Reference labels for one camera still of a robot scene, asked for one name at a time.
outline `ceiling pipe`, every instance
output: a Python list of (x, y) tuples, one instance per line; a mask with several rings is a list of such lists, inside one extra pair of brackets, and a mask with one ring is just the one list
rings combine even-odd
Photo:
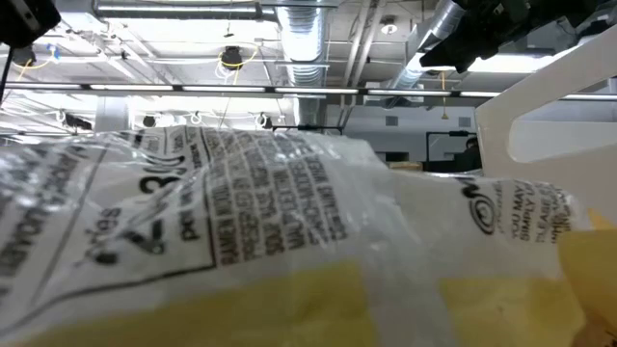
[[(458, 26), (465, 10), (452, 0), (441, 0), (432, 18), (414, 26), (407, 38), (407, 57), (409, 61), (388, 84), (389, 89), (407, 90), (416, 86), (424, 69), (416, 57), (417, 51), (431, 36), (438, 40), (446, 39)], [(386, 97), (381, 100), (384, 108), (390, 109), (401, 100), (400, 97)]]
[(375, 9), (375, 14), (373, 15), (373, 22), (370, 24), (370, 28), (368, 28), (368, 34), (366, 34), (366, 40), (364, 41), (362, 45), (362, 53), (358, 61), (358, 67), (356, 67), (354, 79), (351, 82), (352, 87), (357, 87), (358, 83), (360, 82), (360, 77), (362, 76), (364, 65), (366, 64), (366, 58), (368, 57), (368, 52), (370, 51), (370, 47), (373, 44), (373, 39), (375, 38), (377, 27), (380, 25), (379, 23), (382, 19), (382, 15), (384, 14), (384, 9), (386, 8), (387, 2), (388, 0), (379, 0), (377, 2), (377, 9)]
[[(360, 13), (358, 14), (359, 23), (356, 27), (356, 34), (354, 34), (354, 38), (352, 40), (351, 50), (349, 51), (349, 58), (347, 59), (347, 64), (345, 66), (345, 74), (340, 84), (341, 87), (347, 87), (347, 85), (349, 84), (351, 72), (354, 69), (354, 64), (356, 63), (358, 49), (360, 48), (360, 41), (362, 40), (362, 35), (364, 34), (364, 25), (366, 24), (366, 20), (368, 19), (368, 9), (370, 9), (370, 4), (371, 0), (362, 0), (362, 7), (360, 8)], [(338, 122), (336, 123), (337, 126), (340, 126), (343, 114), (347, 111), (345, 98), (345, 95), (340, 96), (340, 113), (338, 115)]]
[[(324, 61), (326, 10), (320, 8), (282, 7), (276, 13), (281, 24), (282, 50), (292, 63)], [(320, 66), (287, 67), (294, 87), (322, 87), (325, 68)], [(318, 98), (296, 97), (293, 101), (296, 125), (323, 125), (326, 104)]]
[[(377, 32), (377, 27), (380, 25), (382, 15), (384, 14), (384, 9), (386, 8), (388, 0), (379, 0), (377, 2), (377, 9), (375, 9), (375, 14), (373, 15), (373, 21), (370, 24), (370, 28), (368, 29), (368, 33), (366, 34), (366, 41), (362, 45), (362, 53), (360, 55), (360, 59), (358, 61), (358, 66), (356, 67), (356, 71), (354, 73), (354, 79), (351, 81), (352, 87), (357, 87), (360, 82), (360, 77), (362, 76), (362, 71), (364, 70), (364, 65), (366, 65), (366, 58), (368, 57), (368, 53), (370, 52), (370, 47), (373, 44), (373, 39), (375, 38), (375, 33)], [(343, 128), (347, 126), (347, 121), (351, 116), (354, 107), (356, 106), (357, 97), (353, 95), (351, 97), (351, 106), (347, 108), (342, 108), (341, 112), (345, 112), (345, 118), (341, 123), (342, 113), (338, 117), (338, 126), (342, 126)]]
[(354, 68), (356, 56), (358, 55), (358, 49), (360, 48), (360, 40), (362, 39), (362, 34), (364, 33), (364, 25), (366, 25), (366, 20), (368, 18), (370, 3), (371, 0), (362, 0), (362, 7), (360, 8), (360, 14), (358, 17), (358, 26), (356, 27), (356, 34), (354, 34), (354, 38), (352, 40), (351, 50), (349, 51), (349, 59), (347, 60), (347, 66), (345, 67), (345, 74), (343, 75), (343, 80), (340, 84), (341, 87), (347, 87), (347, 84), (349, 84), (351, 71)]

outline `logo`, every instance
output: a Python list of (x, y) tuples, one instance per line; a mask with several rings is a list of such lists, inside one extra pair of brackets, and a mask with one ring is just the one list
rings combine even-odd
[(495, 232), (495, 205), (487, 196), (479, 193), (480, 187), (475, 179), (470, 177), (456, 177), (465, 187), (463, 195), (469, 199), (469, 213), (476, 225), (487, 235)]

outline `overhead structure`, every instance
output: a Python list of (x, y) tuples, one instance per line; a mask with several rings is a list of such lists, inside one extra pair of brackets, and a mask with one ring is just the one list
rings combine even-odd
[(499, 48), (562, 16), (577, 27), (606, 0), (457, 0), (467, 11), (460, 25), (424, 55), (423, 67), (456, 67), (459, 73), (476, 58), (489, 59)]
[(153, 18), (153, 19), (223, 19), (223, 20), (266, 20), (277, 21), (273, 7), (264, 7), (259, 2), (246, 5), (230, 3), (228, 6), (174, 5), (164, 2), (97, 3), (94, 14), (99, 18)]
[[(277, 8), (281, 24), (282, 49), (293, 63), (322, 63), (326, 40), (326, 11), (319, 8)], [(317, 65), (287, 66), (289, 82), (295, 87), (322, 87), (325, 68)], [(317, 125), (325, 122), (325, 103), (319, 98), (297, 97), (293, 101), (297, 125)]]
[[(388, 84), (389, 89), (408, 90), (416, 86), (425, 69), (416, 55), (426, 43), (435, 43), (446, 39), (458, 26), (465, 10), (453, 0), (440, 0), (432, 18), (414, 25), (412, 33), (407, 39), (407, 57), (409, 61), (401, 68), (396, 77)], [(400, 97), (386, 97), (381, 105), (392, 108), (401, 102)]]
[(128, 111), (126, 97), (102, 96), (96, 105), (94, 132), (130, 130), (133, 119)]

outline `ceiling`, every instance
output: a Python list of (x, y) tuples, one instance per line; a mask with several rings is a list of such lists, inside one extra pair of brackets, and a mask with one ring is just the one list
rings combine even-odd
[[(396, 75), (405, 64), (405, 42), (412, 25), (430, 18), (435, 6), (434, 0), (387, 2), (384, 14), (394, 15), (397, 31), (391, 35), (377, 31), (361, 84), (384, 82)], [(345, 0), (337, 9), (329, 10), (327, 86), (338, 87), (343, 79), (351, 49), (352, 24), (360, 9), (360, 1)], [(567, 32), (554, 27), (547, 30), (549, 42), (568, 39)], [(8, 80), (285, 86), (288, 85), (286, 69), (278, 65), (284, 62), (280, 38), (278, 24), (271, 21), (96, 20), (76, 9), (63, 12), (63, 22), (35, 42), (35, 68), (12, 65)], [(237, 76), (224, 78), (217, 73), (218, 56), (231, 45), (241, 47), (245, 61), (252, 59)], [(51, 58), (50, 49), (56, 49), (57, 59)], [(7, 53), (8, 47), (0, 46), (1, 65)], [(524, 73), (445, 71), (425, 73), (420, 84), (425, 89), (501, 92), (525, 77)], [(62, 126), (59, 111), (94, 122), (97, 102), (96, 95), (14, 91), (2, 105), (0, 131), (70, 133), (74, 129)], [(478, 101), (467, 103), (462, 105), (477, 106)], [(128, 96), (127, 104), (135, 117), (135, 127), (142, 126), (144, 116), (167, 118), (160, 122), (166, 124), (182, 123), (185, 119), (187, 123), (207, 126), (254, 129), (258, 127), (255, 117), (263, 114), (274, 124), (293, 124), (293, 103), (288, 98)], [(200, 116), (191, 118), (196, 112)]]

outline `yellow cable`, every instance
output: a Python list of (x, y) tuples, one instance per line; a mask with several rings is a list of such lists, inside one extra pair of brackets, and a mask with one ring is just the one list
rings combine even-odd
[(21, 68), (24, 68), (24, 69), (37, 69), (37, 68), (45, 67), (49, 63), (51, 63), (51, 58), (47, 59), (47, 61), (45, 63), (43, 63), (43, 64), (41, 64), (39, 66), (35, 66), (35, 67), (22, 67), (22, 66), (19, 66), (19, 65), (17, 65), (17, 66), (21, 67)]
[(30, 63), (32, 63), (32, 59), (28, 59), (26, 65), (21, 68), (21, 73), (19, 73), (19, 77), (17, 77), (17, 82), (21, 81), (21, 77), (23, 77), (23, 74), (26, 72), (26, 68), (28, 68)]

